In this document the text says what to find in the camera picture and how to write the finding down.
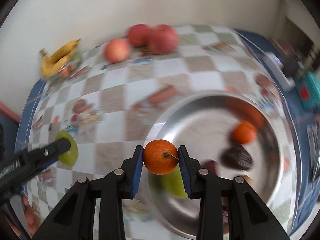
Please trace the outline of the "small orange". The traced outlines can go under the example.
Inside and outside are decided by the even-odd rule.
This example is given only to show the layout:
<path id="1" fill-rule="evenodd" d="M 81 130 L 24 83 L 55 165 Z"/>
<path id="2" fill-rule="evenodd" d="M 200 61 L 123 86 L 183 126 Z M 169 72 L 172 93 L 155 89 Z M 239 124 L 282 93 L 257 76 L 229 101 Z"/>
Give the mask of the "small orange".
<path id="1" fill-rule="evenodd" d="M 243 121 L 231 132 L 231 139 L 239 144 L 248 144 L 257 138 L 256 128 L 248 121 Z"/>

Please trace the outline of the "black power adapter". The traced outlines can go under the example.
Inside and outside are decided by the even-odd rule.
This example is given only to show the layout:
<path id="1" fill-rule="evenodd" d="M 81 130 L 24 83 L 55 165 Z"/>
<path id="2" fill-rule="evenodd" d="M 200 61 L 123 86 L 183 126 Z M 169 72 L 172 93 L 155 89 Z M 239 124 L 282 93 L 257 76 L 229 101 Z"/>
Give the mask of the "black power adapter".
<path id="1" fill-rule="evenodd" d="M 289 78 L 294 78 L 300 70 L 300 61 L 295 55 L 290 55 L 283 63 L 282 72 Z"/>

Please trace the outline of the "yellow banana bunch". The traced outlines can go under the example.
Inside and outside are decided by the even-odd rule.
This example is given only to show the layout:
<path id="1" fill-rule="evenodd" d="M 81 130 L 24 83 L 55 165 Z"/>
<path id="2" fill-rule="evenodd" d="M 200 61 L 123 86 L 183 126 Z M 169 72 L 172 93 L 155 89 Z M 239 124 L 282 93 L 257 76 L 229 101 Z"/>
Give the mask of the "yellow banana bunch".
<path id="1" fill-rule="evenodd" d="M 60 47 L 54 54 L 49 55 L 45 49 L 41 49 L 41 74 L 43 77 L 50 77 L 56 74 L 62 67 L 64 67 L 74 56 L 78 49 L 80 39 L 72 40 Z"/>

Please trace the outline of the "steel round basin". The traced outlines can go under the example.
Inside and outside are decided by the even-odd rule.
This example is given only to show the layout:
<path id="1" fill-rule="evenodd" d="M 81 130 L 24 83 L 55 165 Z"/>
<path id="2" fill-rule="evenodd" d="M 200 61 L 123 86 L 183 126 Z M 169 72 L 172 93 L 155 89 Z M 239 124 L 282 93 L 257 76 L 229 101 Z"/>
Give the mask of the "steel round basin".
<path id="1" fill-rule="evenodd" d="M 231 139 L 231 132 L 243 121 L 257 130 L 257 138 L 248 144 Z M 151 126 L 147 142 L 164 139 L 177 148 L 184 145 L 191 158 L 200 163 L 206 159 L 218 163 L 218 177 L 234 179 L 249 176 L 252 189 L 271 210 L 283 176 L 283 155 L 270 118 L 252 100 L 231 92 L 208 91 L 179 100 L 167 108 Z M 253 159 L 251 169 L 237 170 L 226 166 L 221 155 L 233 145 L 242 145 Z M 199 226 L 200 199 L 153 198 L 148 174 L 143 190 L 155 217 L 179 236 L 196 239 Z M 229 239 L 227 199 L 222 198 L 223 239 Z"/>

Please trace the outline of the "dark red date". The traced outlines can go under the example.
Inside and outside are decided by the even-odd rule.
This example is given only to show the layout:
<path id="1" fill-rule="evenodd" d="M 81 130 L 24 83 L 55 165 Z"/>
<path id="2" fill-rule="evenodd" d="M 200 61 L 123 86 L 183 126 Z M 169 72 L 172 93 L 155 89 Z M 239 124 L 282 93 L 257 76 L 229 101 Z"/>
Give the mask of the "dark red date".
<path id="1" fill-rule="evenodd" d="M 251 155 L 242 145 L 233 145 L 223 152 L 221 161 L 228 167 L 247 171 L 253 166 Z"/>

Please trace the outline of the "red apple middle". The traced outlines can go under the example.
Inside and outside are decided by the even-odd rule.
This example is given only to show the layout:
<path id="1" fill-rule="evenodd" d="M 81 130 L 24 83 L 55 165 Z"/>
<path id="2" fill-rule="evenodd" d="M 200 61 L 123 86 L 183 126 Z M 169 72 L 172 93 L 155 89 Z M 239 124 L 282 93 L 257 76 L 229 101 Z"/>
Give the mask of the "red apple middle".
<path id="1" fill-rule="evenodd" d="M 146 24 L 133 25 L 127 30 L 127 38 L 134 47 L 145 47 L 150 30 L 151 28 Z"/>

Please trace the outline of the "dark date in basin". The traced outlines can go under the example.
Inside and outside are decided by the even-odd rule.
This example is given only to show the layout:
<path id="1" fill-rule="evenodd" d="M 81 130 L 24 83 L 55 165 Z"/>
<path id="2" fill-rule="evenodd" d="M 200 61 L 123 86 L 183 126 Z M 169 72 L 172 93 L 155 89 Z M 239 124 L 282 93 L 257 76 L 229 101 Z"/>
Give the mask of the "dark date in basin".
<path id="1" fill-rule="evenodd" d="M 207 169 L 215 175 L 218 175 L 218 163 L 215 160 L 206 159 L 202 162 L 201 167 Z"/>

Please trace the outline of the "white power strip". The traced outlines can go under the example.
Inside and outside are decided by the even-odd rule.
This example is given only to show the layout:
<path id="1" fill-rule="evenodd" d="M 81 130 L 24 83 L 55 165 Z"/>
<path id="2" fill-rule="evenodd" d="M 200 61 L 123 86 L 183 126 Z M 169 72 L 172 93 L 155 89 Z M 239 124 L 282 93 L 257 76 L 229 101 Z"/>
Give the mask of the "white power strip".
<path id="1" fill-rule="evenodd" d="M 281 63 L 280 59 L 276 57 L 274 53 L 267 52 L 263 57 L 264 62 L 268 66 L 271 73 L 274 75 L 276 80 L 278 81 L 280 87 L 285 91 L 289 92 L 294 89 L 295 82 L 293 78 L 286 77 L 283 73 L 283 64 Z"/>

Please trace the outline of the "orange with stem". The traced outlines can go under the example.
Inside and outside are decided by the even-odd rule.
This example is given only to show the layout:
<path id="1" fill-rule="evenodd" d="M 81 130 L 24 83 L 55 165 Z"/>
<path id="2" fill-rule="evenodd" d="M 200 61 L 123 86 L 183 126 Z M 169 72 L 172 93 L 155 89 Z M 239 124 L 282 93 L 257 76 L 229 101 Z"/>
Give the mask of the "orange with stem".
<path id="1" fill-rule="evenodd" d="M 153 140 L 144 147 L 143 161 L 149 172 L 155 175 L 166 175 L 178 165 L 178 151 L 169 141 Z"/>

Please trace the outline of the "teal box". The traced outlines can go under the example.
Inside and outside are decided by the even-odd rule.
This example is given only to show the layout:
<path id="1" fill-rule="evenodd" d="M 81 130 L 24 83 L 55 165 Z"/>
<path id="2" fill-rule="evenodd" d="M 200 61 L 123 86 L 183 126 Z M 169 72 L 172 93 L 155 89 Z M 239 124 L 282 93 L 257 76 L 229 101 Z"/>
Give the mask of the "teal box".
<path id="1" fill-rule="evenodd" d="M 319 111 L 319 81 L 312 72 L 307 72 L 304 77 L 298 81 L 296 91 L 304 109 Z"/>

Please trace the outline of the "red apple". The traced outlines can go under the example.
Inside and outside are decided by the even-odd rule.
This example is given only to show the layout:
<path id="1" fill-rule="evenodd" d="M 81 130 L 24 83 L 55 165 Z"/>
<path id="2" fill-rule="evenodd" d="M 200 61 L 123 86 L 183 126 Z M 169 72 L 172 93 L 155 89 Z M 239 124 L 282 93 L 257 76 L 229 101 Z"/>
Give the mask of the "red apple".
<path id="1" fill-rule="evenodd" d="M 168 54 L 176 50 L 178 35 L 175 29 L 167 24 L 151 28 L 148 37 L 148 49 L 154 54 Z"/>
<path id="2" fill-rule="evenodd" d="M 133 25 L 127 30 L 127 38 L 134 47 L 145 47 L 150 30 L 151 28 L 146 24 Z"/>

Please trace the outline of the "small brown longan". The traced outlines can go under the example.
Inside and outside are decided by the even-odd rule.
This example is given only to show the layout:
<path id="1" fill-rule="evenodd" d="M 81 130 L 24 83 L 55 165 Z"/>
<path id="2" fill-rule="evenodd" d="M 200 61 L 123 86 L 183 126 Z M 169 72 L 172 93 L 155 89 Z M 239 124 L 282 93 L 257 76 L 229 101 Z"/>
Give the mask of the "small brown longan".
<path id="1" fill-rule="evenodd" d="M 243 175 L 242 178 L 243 178 L 249 185 L 252 185 L 253 180 L 252 180 L 249 176 Z"/>

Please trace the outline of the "pinkish apple left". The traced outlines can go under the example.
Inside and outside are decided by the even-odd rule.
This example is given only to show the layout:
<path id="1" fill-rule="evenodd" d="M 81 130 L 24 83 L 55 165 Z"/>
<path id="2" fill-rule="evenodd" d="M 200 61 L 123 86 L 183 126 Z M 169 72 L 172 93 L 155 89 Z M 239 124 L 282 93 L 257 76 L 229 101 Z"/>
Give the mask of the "pinkish apple left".
<path id="1" fill-rule="evenodd" d="M 104 57 L 110 63 L 119 63 L 129 57 L 131 46 L 127 39 L 115 38 L 104 46 Z"/>

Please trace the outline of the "checkered printed tablecloth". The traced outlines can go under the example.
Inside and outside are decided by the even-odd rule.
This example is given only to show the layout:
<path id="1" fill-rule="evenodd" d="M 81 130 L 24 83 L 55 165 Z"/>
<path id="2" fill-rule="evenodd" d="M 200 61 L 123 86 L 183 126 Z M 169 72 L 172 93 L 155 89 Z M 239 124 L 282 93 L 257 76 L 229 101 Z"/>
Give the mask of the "checkered printed tablecloth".
<path id="1" fill-rule="evenodd" d="M 284 155 L 280 187 L 271 210 L 288 233 L 299 229 L 310 215 L 318 186 L 304 180 L 304 153 L 298 137 L 302 120 L 312 115 L 300 106 L 294 91 L 284 91 L 262 52 L 273 50 L 263 36 L 213 25 L 176 27 L 178 49 L 153 55 L 136 48 L 131 56 L 111 64 L 104 45 L 84 52 L 84 73 L 69 80 L 40 79 L 23 109 L 16 149 L 35 149 L 67 129 L 75 137 L 79 158 L 73 167 L 55 163 L 48 176 L 25 186 L 30 205 L 44 220 L 81 176 L 100 178 L 148 140 L 156 119 L 178 100 L 200 92 L 230 92 L 255 102 L 271 118 Z"/>

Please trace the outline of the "green jujube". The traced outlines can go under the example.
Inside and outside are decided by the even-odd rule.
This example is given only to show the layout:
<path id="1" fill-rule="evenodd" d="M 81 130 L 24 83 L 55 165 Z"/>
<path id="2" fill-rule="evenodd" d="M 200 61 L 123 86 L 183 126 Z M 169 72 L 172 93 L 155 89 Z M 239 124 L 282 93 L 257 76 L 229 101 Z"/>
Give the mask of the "green jujube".
<path id="1" fill-rule="evenodd" d="M 71 148 L 67 152 L 63 153 L 62 155 L 58 156 L 58 160 L 68 167 L 73 167 L 78 160 L 79 151 L 77 144 L 74 138 L 65 130 L 61 130 L 58 132 L 56 136 L 56 140 L 66 138 L 71 143 Z"/>
<path id="2" fill-rule="evenodd" d="M 148 174 L 148 184 L 153 198 L 175 197 L 179 199 L 188 198 L 185 192 L 180 168 L 176 168 L 165 175 Z"/>

